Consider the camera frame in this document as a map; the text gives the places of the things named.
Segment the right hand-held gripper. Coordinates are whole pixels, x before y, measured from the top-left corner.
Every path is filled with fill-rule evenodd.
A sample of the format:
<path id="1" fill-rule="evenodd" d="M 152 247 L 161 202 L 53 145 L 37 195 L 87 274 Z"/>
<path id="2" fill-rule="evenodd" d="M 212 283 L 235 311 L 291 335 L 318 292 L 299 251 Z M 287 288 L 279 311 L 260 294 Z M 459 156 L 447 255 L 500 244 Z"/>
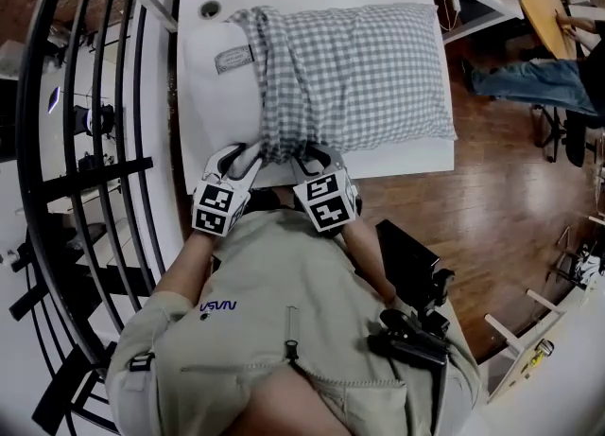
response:
<path id="1" fill-rule="evenodd" d="M 299 156 L 290 158 L 295 199 L 321 235 L 338 235 L 361 214 L 362 200 L 337 150 L 311 144 L 310 156 L 321 170 L 309 171 Z"/>

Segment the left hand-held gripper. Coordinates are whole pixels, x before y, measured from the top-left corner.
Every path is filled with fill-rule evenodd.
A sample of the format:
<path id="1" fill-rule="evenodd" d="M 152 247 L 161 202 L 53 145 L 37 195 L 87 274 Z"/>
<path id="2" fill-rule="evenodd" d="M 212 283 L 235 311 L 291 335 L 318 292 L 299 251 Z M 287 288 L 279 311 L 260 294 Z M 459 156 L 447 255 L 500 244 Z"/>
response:
<path id="1" fill-rule="evenodd" d="M 243 216 L 263 164 L 258 154 L 242 154 L 245 149 L 244 143 L 231 144 L 207 160 L 193 197 L 194 229 L 225 237 Z"/>

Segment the white pillow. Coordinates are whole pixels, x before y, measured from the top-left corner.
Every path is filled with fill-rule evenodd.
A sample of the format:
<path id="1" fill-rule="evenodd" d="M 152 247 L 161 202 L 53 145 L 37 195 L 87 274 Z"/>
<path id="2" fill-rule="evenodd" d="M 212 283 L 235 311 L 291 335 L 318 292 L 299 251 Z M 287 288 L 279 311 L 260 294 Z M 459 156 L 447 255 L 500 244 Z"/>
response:
<path id="1" fill-rule="evenodd" d="M 261 94 L 242 27 L 196 26 L 181 38 L 179 80 L 184 145 L 208 157 L 233 143 L 260 140 Z"/>

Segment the grey checked pillowcase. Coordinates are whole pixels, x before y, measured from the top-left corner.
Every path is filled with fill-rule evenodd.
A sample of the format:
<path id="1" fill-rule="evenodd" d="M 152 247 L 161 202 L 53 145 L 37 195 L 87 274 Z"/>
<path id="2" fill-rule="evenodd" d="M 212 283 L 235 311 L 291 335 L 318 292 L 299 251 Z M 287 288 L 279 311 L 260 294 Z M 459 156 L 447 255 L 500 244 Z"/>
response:
<path id="1" fill-rule="evenodd" d="M 340 153 L 421 138 L 454 141 L 433 4 L 285 14 L 241 9 L 261 97 L 261 154 L 282 164 L 309 144 Z"/>

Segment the person's left forearm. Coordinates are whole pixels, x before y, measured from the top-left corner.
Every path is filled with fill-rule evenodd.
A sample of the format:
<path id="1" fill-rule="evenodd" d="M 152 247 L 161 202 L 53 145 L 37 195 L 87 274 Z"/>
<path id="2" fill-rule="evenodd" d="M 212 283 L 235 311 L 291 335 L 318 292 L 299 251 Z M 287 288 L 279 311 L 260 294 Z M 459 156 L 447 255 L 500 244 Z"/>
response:
<path id="1" fill-rule="evenodd" d="M 215 245 L 213 235 L 194 230 L 153 294 L 176 293 L 196 305 L 212 272 Z"/>

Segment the person's right forearm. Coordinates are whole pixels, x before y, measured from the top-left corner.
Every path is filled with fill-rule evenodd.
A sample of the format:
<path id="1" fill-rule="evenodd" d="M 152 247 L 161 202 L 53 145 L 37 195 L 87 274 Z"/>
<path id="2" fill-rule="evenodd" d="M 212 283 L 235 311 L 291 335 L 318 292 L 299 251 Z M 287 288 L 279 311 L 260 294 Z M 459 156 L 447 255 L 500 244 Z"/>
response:
<path id="1" fill-rule="evenodd" d="M 362 218 L 345 224 L 338 237 L 353 265 L 357 283 L 385 306 L 393 306 L 396 288 L 387 279 L 379 240 L 375 230 Z"/>

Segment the black metal railing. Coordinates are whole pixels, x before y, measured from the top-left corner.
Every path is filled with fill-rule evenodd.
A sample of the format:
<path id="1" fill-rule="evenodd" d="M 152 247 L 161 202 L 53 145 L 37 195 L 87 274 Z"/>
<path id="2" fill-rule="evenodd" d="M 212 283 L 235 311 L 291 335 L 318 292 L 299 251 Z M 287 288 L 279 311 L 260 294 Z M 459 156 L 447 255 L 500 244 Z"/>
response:
<path id="1" fill-rule="evenodd" d="M 81 419 L 109 436 L 117 429 L 109 418 L 89 410 L 87 402 L 105 379 L 113 342 L 104 342 L 90 324 L 97 308 L 122 329 L 113 296 L 123 294 L 133 307 L 149 294 L 154 281 L 147 263 L 130 276 L 118 242 L 110 189 L 122 193 L 130 232 L 138 234 L 130 176 L 144 178 L 153 163 L 142 152 L 126 153 L 124 73 L 113 74 L 113 100 L 102 86 L 108 21 L 96 33 L 89 76 L 89 116 L 93 146 L 78 156 L 80 133 L 76 83 L 84 76 L 79 54 L 89 0 L 79 0 L 61 64 L 62 82 L 42 91 L 45 46 L 59 0 L 38 0 L 29 27 L 24 66 L 16 98 L 16 160 L 24 212 L 26 293 L 11 307 L 16 320 L 30 316 L 43 358 L 58 357 L 33 421 L 45 436 L 61 427 L 75 431 Z"/>

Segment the person's beige vest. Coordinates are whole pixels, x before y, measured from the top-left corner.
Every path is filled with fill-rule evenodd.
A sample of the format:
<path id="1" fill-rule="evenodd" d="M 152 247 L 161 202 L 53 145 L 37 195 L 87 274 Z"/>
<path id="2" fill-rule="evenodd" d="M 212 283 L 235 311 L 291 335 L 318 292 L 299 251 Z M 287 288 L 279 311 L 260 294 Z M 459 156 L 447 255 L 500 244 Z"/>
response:
<path id="1" fill-rule="evenodd" d="M 385 308 L 302 214 L 247 214 L 196 305 L 152 293 L 123 329 L 113 420 L 122 436 L 457 436 L 480 395 L 458 322 L 433 372 L 370 351 Z"/>

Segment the black office chair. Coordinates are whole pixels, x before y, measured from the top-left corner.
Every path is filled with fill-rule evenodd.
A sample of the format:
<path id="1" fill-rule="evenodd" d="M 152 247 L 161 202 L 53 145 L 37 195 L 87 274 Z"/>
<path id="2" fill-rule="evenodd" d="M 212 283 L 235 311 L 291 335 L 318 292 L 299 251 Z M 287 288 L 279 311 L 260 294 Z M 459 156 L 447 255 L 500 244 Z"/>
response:
<path id="1" fill-rule="evenodd" d="M 589 143 L 587 132 L 605 131 L 605 116 L 565 110 L 562 119 L 556 107 L 550 112 L 540 104 L 533 104 L 530 113 L 534 122 L 534 146 L 540 149 L 552 146 L 552 153 L 546 156 L 549 163 L 557 161 L 560 145 L 564 146 L 566 157 L 573 166 L 583 167 L 586 150 L 591 151 L 596 160 L 597 140 Z"/>

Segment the round wooden table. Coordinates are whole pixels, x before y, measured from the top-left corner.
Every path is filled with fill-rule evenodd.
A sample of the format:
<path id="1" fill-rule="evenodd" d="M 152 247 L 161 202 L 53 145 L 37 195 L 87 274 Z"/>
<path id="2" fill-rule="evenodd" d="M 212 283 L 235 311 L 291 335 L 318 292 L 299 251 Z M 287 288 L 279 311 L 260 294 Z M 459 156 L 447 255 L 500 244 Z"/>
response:
<path id="1" fill-rule="evenodd" d="M 557 14 L 564 13 L 562 0 L 520 0 L 526 18 L 543 46 L 559 60 L 577 58 L 576 43 L 557 23 Z"/>

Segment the black clamp mount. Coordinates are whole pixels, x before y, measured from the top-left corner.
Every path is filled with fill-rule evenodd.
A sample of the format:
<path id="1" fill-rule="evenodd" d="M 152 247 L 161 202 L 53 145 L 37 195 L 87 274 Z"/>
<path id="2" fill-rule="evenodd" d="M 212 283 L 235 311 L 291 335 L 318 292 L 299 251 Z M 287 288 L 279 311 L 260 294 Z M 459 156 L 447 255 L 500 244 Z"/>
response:
<path id="1" fill-rule="evenodd" d="M 367 337 L 371 352 L 417 368 L 445 367 L 448 343 L 443 338 L 426 332 L 417 320 L 397 309 L 383 310 L 380 321 L 384 327 Z"/>

